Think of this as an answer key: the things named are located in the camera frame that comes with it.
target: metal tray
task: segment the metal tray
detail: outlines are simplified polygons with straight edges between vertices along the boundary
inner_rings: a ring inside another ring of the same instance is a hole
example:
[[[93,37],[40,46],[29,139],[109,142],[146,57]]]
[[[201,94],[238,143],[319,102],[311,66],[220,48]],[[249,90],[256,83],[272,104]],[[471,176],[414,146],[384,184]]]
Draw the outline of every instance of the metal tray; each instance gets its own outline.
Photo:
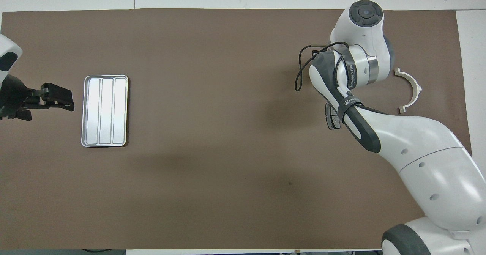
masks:
[[[85,147],[125,145],[127,103],[127,76],[87,76],[81,144]]]

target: brown mat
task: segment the brown mat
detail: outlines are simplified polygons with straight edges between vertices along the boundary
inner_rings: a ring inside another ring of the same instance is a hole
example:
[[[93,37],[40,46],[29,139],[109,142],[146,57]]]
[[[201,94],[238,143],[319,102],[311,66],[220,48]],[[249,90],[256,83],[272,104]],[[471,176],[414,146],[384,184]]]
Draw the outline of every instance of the brown mat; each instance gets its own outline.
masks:
[[[76,111],[0,122],[0,248],[379,248],[422,211],[391,165],[327,129],[307,70],[293,90],[299,50],[325,43],[340,14],[4,13],[24,50],[12,74],[71,89]],[[470,150],[455,12],[385,17],[396,66],[423,87],[407,115]],[[83,81],[100,74],[130,77],[124,148],[80,144]],[[412,91],[390,77],[355,94],[396,114]]]

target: black velcro strap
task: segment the black velcro strap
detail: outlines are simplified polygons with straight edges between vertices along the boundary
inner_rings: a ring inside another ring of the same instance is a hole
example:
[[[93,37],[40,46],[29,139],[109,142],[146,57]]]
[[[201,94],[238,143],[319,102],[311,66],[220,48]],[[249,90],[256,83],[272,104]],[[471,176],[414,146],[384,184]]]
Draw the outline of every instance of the black velcro strap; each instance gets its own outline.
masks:
[[[356,87],[356,83],[358,82],[358,70],[356,69],[356,63],[354,63],[353,55],[347,48],[337,49],[336,51],[342,56],[342,59],[346,64],[347,87],[348,89],[353,89]]]
[[[361,100],[355,96],[347,96],[339,102],[339,107],[337,108],[337,116],[339,120],[342,121],[344,119],[344,114],[346,111],[353,106],[354,104],[363,104]]]

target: black cable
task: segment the black cable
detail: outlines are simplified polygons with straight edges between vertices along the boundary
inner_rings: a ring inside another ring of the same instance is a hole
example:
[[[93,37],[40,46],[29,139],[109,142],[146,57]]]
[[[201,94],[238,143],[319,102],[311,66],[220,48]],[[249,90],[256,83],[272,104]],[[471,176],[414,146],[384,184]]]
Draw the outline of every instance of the black cable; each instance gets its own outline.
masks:
[[[300,91],[300,89],[302,89],[302,70],[304,70],[304,68],[311,62],[314,60],[314,58],[317,56],[317,54],[323,52],[323,51],[327,51],[327,49],[329,49],[331,46],[335,46],[336,44],[342,44],[344,46],[346,46],[346,48],[349,48],[349,45],[345,42],[334,42],[328,46],[313,46],[313,45],[308,45],[308,46],[304,46],[304,48],[302,48],[299,52],[299,72],[297,73],[297,77],[295,78],[295,90],[298,92]],[[313,55],[311,58],[309,58],[309,60],[306,61],[306,63],[304,63],[304,66],[302,66],[302,52],[305,50],[305,49],[308,49],[308,48],[322,48],[321,50],[317,51],[317,53],[315,55]]]
[[[105,251],[110,251],[112,249],[102,249],[102,250],[83,249],[83,250],[86,251],[86,252],[89,252],[89,253],[101,253],[101,252],[105,252]]]

